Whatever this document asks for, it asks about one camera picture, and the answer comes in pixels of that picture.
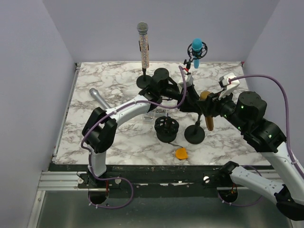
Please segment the shock mount round base stand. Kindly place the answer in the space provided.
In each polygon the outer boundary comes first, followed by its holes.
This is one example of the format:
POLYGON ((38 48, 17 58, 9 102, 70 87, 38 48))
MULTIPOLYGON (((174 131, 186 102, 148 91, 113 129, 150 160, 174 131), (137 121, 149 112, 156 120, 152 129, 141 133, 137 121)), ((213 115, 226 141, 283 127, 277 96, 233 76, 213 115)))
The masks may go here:
POLYGON ((177 136, 179 123, 169 116, 162 116, 155 120, 154 129, 161 142, 171 143, 177 136))

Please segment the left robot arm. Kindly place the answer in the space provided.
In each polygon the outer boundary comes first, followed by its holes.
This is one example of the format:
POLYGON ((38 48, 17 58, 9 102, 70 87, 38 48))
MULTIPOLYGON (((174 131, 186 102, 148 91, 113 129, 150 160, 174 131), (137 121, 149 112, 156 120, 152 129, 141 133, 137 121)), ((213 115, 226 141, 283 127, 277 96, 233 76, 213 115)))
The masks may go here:
POLYGON ((106 151, 112 146, 116 130, 125 122, 157 107, 179 109, 188 106, 191 94, 196 94, 188 67, 179 67, 181 82, 176 83, 165 68, 154 71, 149 84, 135 98, 117 107, 95 108, 83 130, 81 147, 89 152, 89 182, 96 188, 105 183, 106 151))

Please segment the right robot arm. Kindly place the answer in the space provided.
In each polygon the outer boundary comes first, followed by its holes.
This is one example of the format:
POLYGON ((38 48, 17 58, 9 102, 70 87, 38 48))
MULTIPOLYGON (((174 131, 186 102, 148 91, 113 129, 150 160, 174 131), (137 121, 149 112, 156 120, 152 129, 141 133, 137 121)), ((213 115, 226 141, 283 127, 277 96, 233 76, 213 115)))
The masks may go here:
POLYGON ((242 92, 236 103, 233 95, 220 98, 219 93, 204 91, 198 105, 212 129, 213 118, 221 116, 236 127, 244 140, 268 160, 282 182, 270 181, 235 162, 227 162, 218 173, 224 186, 232 183, 247 187, 276 204, 278 210, 294 221, 304 219, 304 168, 287 147, 282 130, 263 118, 267 103, 255 92, 242 92))

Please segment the silver microphone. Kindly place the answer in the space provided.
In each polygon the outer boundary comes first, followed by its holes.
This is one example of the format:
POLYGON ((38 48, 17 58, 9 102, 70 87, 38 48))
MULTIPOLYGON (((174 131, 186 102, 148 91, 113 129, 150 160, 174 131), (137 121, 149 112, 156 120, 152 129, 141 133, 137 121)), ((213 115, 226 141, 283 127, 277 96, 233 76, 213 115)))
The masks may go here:
POLYGON ((90 96, 96 100, 99 104, 100 107, 103 109, 110 109, 110 105, 104 100, 104 98, 99 94, 98 90, 95 88, 90 88, 89 89, 90 96))

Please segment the gold microphone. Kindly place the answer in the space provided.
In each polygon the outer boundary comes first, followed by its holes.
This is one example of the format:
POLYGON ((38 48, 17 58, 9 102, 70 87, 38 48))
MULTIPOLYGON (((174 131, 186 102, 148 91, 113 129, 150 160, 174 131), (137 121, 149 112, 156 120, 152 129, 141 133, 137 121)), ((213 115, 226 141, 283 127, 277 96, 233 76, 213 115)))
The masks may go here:
POLYGON ((210 108, 210 116, 205 116, 205 122, 206 122, 206 127, 209 131, 213 131, 214 129, 214 121, 213 117, 211 114, 211 108, 212 108, 212 102, 211 102, 211 97, 209 96, 210 92, 209 91, 203 91, 200 93, 200 100, 206 100, 209 103, 209 108, 210 108))

